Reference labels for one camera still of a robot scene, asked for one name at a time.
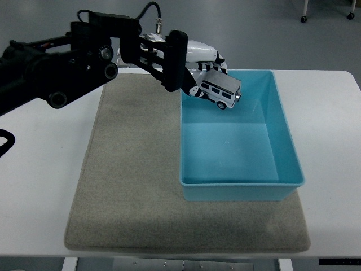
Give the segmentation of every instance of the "gray felt mat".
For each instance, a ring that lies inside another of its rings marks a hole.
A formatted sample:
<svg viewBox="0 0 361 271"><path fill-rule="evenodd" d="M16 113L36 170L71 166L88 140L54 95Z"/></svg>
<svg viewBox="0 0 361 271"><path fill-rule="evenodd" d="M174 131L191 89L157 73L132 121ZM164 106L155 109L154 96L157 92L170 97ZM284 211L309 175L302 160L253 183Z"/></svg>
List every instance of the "gray felt mat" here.
<svg viewBox="0 0 361 271"><path fill-rule="evenodd" d="M119 75L104 87L65 246L124 253L307 250L297 192L281 202L183 199L179 97L150 75Z"/></svg>

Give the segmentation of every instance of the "blue plastic bin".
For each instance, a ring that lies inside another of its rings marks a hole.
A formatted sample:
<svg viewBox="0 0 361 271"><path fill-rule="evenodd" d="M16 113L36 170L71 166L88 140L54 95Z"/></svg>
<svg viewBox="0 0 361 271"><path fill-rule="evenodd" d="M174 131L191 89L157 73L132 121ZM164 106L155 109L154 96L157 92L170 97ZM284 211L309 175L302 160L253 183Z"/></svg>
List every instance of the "blue plastic bin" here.
<svg viewBox="0 0 361 271"><path fill-rule="evenodd" d="M304 183L271 71L242 81L233 109L182 93L180 183L186 200L282 200Z"/></svg>

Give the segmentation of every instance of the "cable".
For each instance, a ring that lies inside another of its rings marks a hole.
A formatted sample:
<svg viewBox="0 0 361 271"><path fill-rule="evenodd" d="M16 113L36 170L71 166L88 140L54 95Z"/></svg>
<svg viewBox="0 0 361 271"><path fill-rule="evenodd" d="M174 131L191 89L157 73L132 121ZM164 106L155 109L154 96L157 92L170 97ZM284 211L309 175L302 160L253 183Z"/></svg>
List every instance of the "cable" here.
<svg viewBox="0 0 361 271"><path fill-rule="evenodd" d="M81 21L82 23L83 23L83 20L80 18L80 13L83 13L83 12L93 13L93 12L90 11L90 10L79 10L79 11L77 12L77 16L78 16L79 21Z"/></svg>
<svg viewBox="0 0 361 271"><path fill-rule="evenodd" d="M158 11L158 18L161 18L161 14L160 14L160 7L158 5L158 3L152 1L149 2L144 9L141 11L141 13L136 17L137 20L139 20L140 18L142 18L144 16L144 14L147 12L147 10L149 9L150 6L155 6L157 8Z"/></svg>
<svg viewBox="0 0 361 271"><path fill-rule="evenodd" d="M0 146L0 157L3 156L15 143L15 137L12 133L0 129L0 137L3 137L7 139L7 142L5 142L2 146Z"/></svg>

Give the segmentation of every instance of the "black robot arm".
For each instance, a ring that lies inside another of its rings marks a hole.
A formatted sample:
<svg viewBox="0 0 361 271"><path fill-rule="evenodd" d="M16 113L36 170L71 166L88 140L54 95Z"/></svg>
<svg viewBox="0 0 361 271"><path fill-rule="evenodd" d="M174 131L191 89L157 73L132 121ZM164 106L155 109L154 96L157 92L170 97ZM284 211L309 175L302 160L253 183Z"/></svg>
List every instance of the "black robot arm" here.
<svg viewBox="0 0 361 271"><path fill-rule="evenodd" d="M31 43L10 41L0 58L0 115L41 98L53 108L62 108L118 74L112 63L111 37L120 38L125 63L133 63L161 81L167 91L182 87L188 37L174 30L165 42L140 36L138 19L123 15L88 12L89 22L72 22L63 37ZM47 49L70 45L63 53ZM162 51L164 57L155 51ZM153 64L162 66L162 72Z"/></svg>

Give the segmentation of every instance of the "toy car window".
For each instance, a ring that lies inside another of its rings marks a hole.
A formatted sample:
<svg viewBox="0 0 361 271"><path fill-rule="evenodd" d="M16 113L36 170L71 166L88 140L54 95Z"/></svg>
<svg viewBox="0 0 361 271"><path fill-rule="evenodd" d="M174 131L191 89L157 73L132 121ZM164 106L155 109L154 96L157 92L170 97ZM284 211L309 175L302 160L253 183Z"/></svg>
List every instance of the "toy car window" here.
<svg viewBox="0 0 361 271"><path fill-rule="evenodd" d="M223 97L226 97L226 98L228 98L228 99L231 99L231 98L232 98L232 96L230 96L229 94L224 93L224 92L222 92L222 96L223 96Z"/></svg>
<svg viewBox="0 0 361 271"><path fill-rule="evenodd" d="M215 93L217 93L217 94L219 94L219 90L216 89L216 88L212 88L212 91L215 92Z"/></svg>
<svg viewBox="0 0 361 271"><path fill-rule="evenodd" d="M202 84L201 84L201 87L202 87L202 88L205 88L205 89L209 89L209 85L207 85L206 83L202 83Z"/></svg>

